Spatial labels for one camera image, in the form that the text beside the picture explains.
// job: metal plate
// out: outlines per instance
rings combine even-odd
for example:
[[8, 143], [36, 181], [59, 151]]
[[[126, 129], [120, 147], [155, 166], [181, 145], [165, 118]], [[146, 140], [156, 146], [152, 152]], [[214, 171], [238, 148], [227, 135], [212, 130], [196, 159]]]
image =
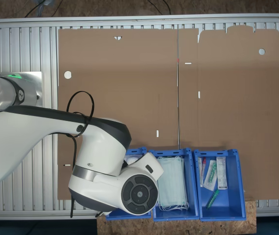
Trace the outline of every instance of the metal plate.
[[[41, 71], [43, 107], [57, 109], [60, 28], [198, 28], [200, 34], [239, 24], [279, 31], [279, 14], [0, 19], [0, 73]], [[0, 219], [69, 218], [70, 200], [57, 199], [57, 169], [57, 138], [47, 136], [0, 182]], [[277, 201], [257, 201], [257, 216], [278, 215]], [[95, 214], [75, 204], [74, 218]]]

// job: medical supply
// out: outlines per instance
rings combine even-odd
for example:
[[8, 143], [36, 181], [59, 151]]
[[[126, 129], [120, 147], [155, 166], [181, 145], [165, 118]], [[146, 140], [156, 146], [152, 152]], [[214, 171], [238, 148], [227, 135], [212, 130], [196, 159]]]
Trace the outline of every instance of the medical supply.
[[206, 205], [206, 209], [209, 210], [210, 207], [212, 206], [213, 202], [215, 201], [216, 197], [218, 196], [219, 194], [219, 190], [217, 189], [213, 195], [211, 196], [211, 198], [209, 199], [207, 205]]
[[184, 180], [184, 160], [181, 156], [158, 157], [163, 174], [157, 181], [159, 208], [162, 211], [188, 209]]
[[213, 191], [217, 181], [217, 162], [210, 160], [207, 175], [204, 182], [204, 187]]
[[216, 170], [217, 170], [217, 163], [214, 163], [214, 164], [212, 164], [212, 169], [211, 169], [210, 176], [209, 176], [209, 179], [208, 179], [209, 183], [212, 183], [212, 180], [213, 180], [213, 177], [214, 177], [214, 174], [215, 174]]
[[217, 157], [218, 189], [227, 189], [226, 157]]
[[204, 172], [206, 167], [206, 157], [203, 158], [202, 168], [200, 172], [200, 187], [204, 186]]

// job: surgical mask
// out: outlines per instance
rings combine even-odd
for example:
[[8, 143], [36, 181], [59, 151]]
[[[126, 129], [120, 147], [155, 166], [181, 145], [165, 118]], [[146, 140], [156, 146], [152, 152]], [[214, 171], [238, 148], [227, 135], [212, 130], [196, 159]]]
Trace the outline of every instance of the surgical mask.
[[188, 209], [184, 180], [184, 160], [177, 157], [158, 157], [164, 173], [157, 181], [159, 208], [162, 211]]

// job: button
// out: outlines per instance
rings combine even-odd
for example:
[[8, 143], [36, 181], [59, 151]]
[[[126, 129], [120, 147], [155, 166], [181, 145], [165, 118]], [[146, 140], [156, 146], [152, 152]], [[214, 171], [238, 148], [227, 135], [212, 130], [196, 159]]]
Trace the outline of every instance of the button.
[[153, 173], [153, 172], [154, 172], [153, 169], [152, 169], [149, 165], [146, 165], [145, 167], [146, 167], [146, 169], [147, 169], [150, 173]]
[[125, 186], [124, 192], [123, 192], [123, 199], [125, 201], [130, 200], [130, 192], [131, 192], [132, 188], [133, 188], [132, 182], [128, 182], [127, 185]]
[[133, 212], [134, 214], [142, 214], [145, 213], [145, 206], [136, 206], [134, 203], [130, 203], [128, 205], [128, 208]]
[[144, 185], [146, 185], [147, 187], [150, 187], [150, 186], [151, 186], [151, 183], [149, 182], [149, 179], [148, 179], [148, 178], [136, 177], [136, 178], [135, 178], [135, 182], [136, 182], [137, 184], [144, 184]]
[[158, 197], [158, 190], [156, 188], [153, 188], [150, 190], [150, 198], [147, 202], [148, 207], [151, 209], [154, 207], [154, 205], [157, 202], [157, 197]]
[[145, 186], [136, 186], [132, 191], [132, 199], [137, 204], [142, 204], [148, 199], [148, 190]]

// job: electric cable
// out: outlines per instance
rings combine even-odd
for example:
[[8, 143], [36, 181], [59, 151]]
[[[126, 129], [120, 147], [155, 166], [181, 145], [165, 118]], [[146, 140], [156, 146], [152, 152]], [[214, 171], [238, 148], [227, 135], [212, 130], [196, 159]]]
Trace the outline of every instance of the electric cable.
[[168, 7], [168, 9], [169, 9], [169, 13], [170, 13], [170, 15], [171, 15], [171, 9], [170, 9], [168, 3], [167, 3], [165, 0], [163, 0], [163, 1], [164, 1], [164, 3], [167, 5], [167, 7]]
[[15, 13], [11, 14], [10, 16], [7, 16], [6, 18], [11, 18], [12, 16], [14, 16], [15, 14], [19, 13], [23, 8], [25, 8], [25, 6], [27, 5], [27, 3], [29, 2], [30, 0], [26, 0], [26, 2], [24, 3], [24, 5], [18, 10], [16, 11]]
[[150, 0], [147, 0], [147, 1], [149, 1], [150, 2], [150, 4], [152, 4], [156, 9], [157, 9], [157, 11], [160, 13], [160, 14], [162, 14], [163, 15], [163, 13], [161, 13], [160, 12], [160, 10], [150, 1]]
[[63, 0], [60, 1], [60, 3], [59, 3], [59, 5], [58, 5], [57, 9], [55, 10], [55, 12], [52, 14], [51, 17], [53, 17], [53, 16], [56, 14], [56, 12], [58, 11], [58, 9], [59, 9], [59, 7], [60, 7], [60, 5], [61, 5], [62, 2], [63, 2]]
[[[73, 140], [73, 142], [74, 142], [74, 155], [73, 155], [72, 170], [73, 170], [74, 165], [75, 165], [76, 151], [77, 151], [77, 143], [76, 143], [75, 138], [76, 138], [76, 137], [79, 137], [80, 135], [82, 135], [82, 134], [84, 133], [84, 131], [86, 130], [87, 126], [89, 125], [89, 122], [92, 120], [92, 117], [93, 117], [93, 114], [94, 114], [94, 99], [93, 99], [93, 97], [92, 97], [91, 94], [89, 94], [88, 92], [85, 92], [85, 91], [76, 92], [76, 93], [74, 93], [74, 94], [71, 96], [71, 98], [70, 98], [70, 100], [69, 100], [69, 102], [68, 102], [68, 105], [67, 105], [67, 112], [69, 112], [70, 104], [71, 104], [73, 98], [74, 98], [77, 94], [79, 94], [79, 93], [81, 93], [81, 92], [84, 92], [84, 93], [88, 94], [88, 95], [90, 96], [90, 98], [91, 98], [91, 101], [92, 101], [92, 110], [91, 110], [91, 114], [90, 114], [89, 118], [87, 118], [87, 116], [85, 116], [84, 114], [82, 114], [82, 113], [80, 113], [80, 112], [73, 112], [73, 113], [75, 113], [75, 114], [80, 114], [80, 115], [82, 115], [82, 116], [84, 117], [85, 126], [83, 127], [82, 131], [81, 131], [78, 135], [76, 135], [76, 136], [73, 136], [73, 135], [71, 135], [71, 134], [69, 134], [69, 133], [61, 133], [61, 132], [55, 132], [55, 133], [53, 133], [53, 134], [62, 134], [62, 135], [66, 135], [67, 137], [69, 137], [69, 138], [71, 138], [71, 139]], [[71, 195], [71, 212], [70, 212], [70, 218], [73, 217], [74, 201], [75, 201], [75, 200], [74, 200], [73, 196]]]
[[29, 14], [32, 13], [32, 11], [34, 11], [38, 6], [40, 6], [42, 3], [44, 3], [44, 1], [46, 1], [46, 0], [43, 0], [43, 1], [41, 1], [39, 4], [37, 4], [36, 6], [34, 6], [34, 7], [32, 8], [32, 10], [30, 10], [30, 11], [27, 13], [27, 15], [24, 16], [24, 18], [26, 18]]

